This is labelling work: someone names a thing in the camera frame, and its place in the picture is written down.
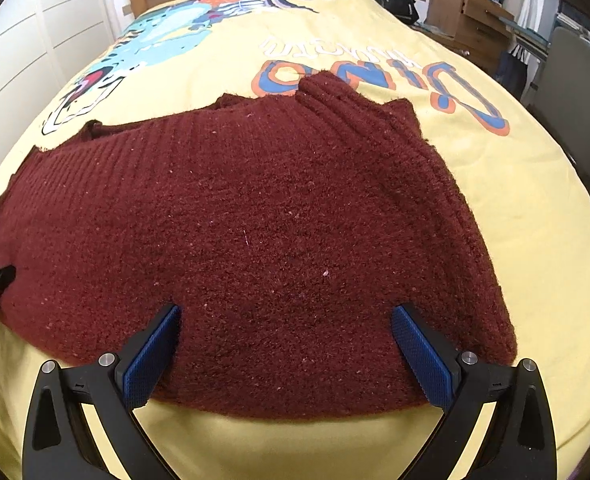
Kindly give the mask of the dark red knit sweater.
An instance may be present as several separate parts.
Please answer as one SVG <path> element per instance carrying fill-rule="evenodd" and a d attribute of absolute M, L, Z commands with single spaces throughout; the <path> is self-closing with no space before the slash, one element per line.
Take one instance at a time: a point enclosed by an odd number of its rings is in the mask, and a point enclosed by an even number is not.
<path fill-rule="evenodd" d="M 69 364 L 181 309 L 158 399 L 218 414 L 385 413 L 424 394 L 391 336 L 409 302 L 457 348 L 516 358 L 480 229 L 408 100 L 328 72 L 289 96 L 34 148 L 0 196 L 0 321 Z"/>

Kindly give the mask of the white wardrobe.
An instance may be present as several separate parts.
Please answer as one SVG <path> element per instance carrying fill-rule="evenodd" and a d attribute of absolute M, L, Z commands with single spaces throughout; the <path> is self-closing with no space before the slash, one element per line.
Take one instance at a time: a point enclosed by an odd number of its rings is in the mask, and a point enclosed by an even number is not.
<path fill-rule="evenodd" d="M 103 0 L 0 5 L 0 165 L 45 105 L 112 42 Z"/>

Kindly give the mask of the yellow dinosaur print bedspread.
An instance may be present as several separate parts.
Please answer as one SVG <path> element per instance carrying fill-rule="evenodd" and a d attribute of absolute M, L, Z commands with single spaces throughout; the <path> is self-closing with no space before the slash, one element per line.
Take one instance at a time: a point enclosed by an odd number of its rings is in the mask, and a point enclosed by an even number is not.
<path fill-rule="evenodd" d="M 26 128 L 0 166 L 0 196 L 31 150 L 56 148 L 92 120 L 143 122 L 200 110 L 225 94 L 289 96 L 322 72 L 372 102 L 411 103 L 482 234 L 516 334 L 513 361 L 530 358 L 540 368 L 558 475 L 568 477 L 590 445 L 590 197 L 511 94 L 373 0 L 158 6 Z M 0 467 L 13 479 L 22 474 L 33 385 L 51 358 L 0 321 Z M 184 479 L 393 479 L 438 417 L 426 400 L 372 415 L 279 419 L 194 410 L 156 394 L 138 411 Z"/>

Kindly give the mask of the grey chair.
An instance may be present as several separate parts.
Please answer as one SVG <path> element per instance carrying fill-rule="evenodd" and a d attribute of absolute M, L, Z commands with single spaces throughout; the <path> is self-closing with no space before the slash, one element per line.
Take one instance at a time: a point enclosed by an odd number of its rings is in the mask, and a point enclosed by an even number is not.
<path fill-rule="evenodd" d="M 590 42 L 558 27 L 527 105 L 560 145 L 590 196 Z"/>

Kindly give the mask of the dark blue hanging bag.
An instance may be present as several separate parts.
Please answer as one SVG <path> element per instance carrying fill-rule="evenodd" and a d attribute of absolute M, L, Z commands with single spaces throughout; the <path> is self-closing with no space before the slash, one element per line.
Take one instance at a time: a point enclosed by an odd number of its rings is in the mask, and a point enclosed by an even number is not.
<path fill-rule="evenodd" d="M 522 99 L 527 87 L 529 54 L 530 52 L 519 44 L 511 50 L 502 51 L 494 76 L 498 84 L 501 84 L 518 101 Z"/>

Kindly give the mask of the brown wooden drawer cabinet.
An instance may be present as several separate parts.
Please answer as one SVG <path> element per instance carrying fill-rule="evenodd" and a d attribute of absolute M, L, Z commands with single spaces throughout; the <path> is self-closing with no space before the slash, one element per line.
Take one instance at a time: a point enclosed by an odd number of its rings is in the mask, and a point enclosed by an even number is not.
<path fill-rule="evenodd" d="M 493 0 L 429 0 L 423 24 L 446 48 L 493 75 L 512 34 L 513 15 Z"/>

